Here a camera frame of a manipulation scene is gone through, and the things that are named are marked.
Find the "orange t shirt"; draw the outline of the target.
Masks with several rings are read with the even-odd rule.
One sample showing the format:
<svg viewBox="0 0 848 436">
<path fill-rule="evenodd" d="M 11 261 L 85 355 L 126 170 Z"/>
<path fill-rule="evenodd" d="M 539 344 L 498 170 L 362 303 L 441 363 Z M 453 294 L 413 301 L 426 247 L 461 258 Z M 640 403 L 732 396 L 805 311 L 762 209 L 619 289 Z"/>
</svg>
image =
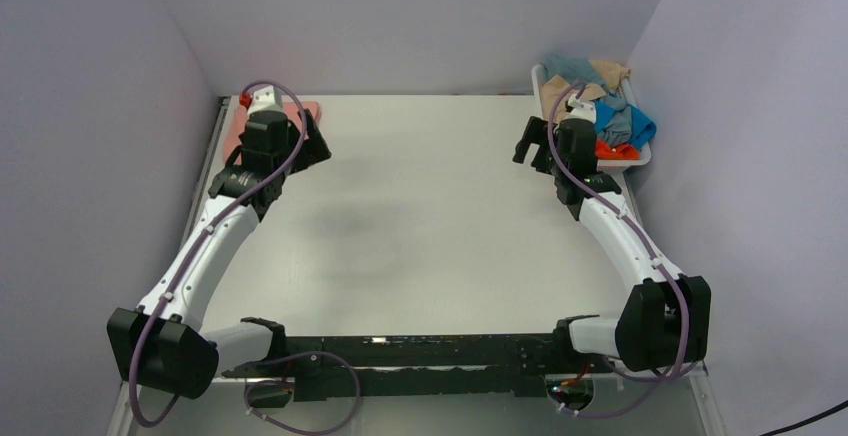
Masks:
<svg viewBox="0 0 848 436">
<path fill-rule="evenodd" d="M 595 143 L 595 155 L 603 161 L 636 161 L 640 159 L 640 151 L 630 144 L 610 146 L 604 141 Z"/>
</svg>

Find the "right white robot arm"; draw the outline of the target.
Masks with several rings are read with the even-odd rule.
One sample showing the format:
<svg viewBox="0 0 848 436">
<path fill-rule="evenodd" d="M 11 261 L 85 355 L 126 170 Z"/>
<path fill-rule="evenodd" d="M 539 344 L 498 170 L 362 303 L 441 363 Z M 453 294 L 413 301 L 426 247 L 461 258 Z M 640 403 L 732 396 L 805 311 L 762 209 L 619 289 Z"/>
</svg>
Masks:
<svg viewBox="0 0 848 436">
<path fill-rule="evenodd" d="M 557 367 L 574 371 L 589 355 L 620 361 L 653 379 L 679 377 L 707 352 L 711 288 L 701 276 L 688 276 L 664 256 L 637 221 L 614 178 L 599 171 L 593 123 L 564 119 L 551 124 L 528 119 L 514 162 L 531 163 L 553 177 L 558 200 L 600 244 L 616 268 L 628 298 L 620 315 L 580 315 L 557 325 L 551 344 Z"/>
</svg>

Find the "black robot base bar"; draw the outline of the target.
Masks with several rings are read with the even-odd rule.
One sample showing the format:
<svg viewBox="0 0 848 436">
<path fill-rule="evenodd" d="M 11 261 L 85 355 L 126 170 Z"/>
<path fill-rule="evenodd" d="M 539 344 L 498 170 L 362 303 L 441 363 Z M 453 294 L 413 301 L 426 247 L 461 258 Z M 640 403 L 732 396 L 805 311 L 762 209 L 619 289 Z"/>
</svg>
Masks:
<svg viewBox="0 0 848 436">
<path fill-rule="evenodd" d="M 567 380 L 609 375 L 600 357 L 574 352 L 557 333 L 427 336 L 289 336 L 230 379 L 283 379 L 297 402 L 329 398 L 507 393 L 543 397 Z"/>
</svg>

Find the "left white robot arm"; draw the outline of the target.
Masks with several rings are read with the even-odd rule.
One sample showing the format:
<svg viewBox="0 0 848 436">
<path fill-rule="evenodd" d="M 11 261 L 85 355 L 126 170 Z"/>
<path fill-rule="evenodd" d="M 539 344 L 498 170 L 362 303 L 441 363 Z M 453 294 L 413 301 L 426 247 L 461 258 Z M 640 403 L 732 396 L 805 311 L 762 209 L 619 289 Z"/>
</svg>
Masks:
<svg viewBox="0 0 848 436">
<path fill-rule="evenodd" d="M 224 273 L 281 196 L 286 178 L 330 158 L 310 109 L 253 111 L 212 178 L 200 217 L 155 287 L 116 309 L 107 335 L 121 378 L 197 399 L 212 380 L 249 363 L 272 376 L 287 362 L 282 325 L 245 317 L 222 330 L 203 322 Z"/>
</svg>

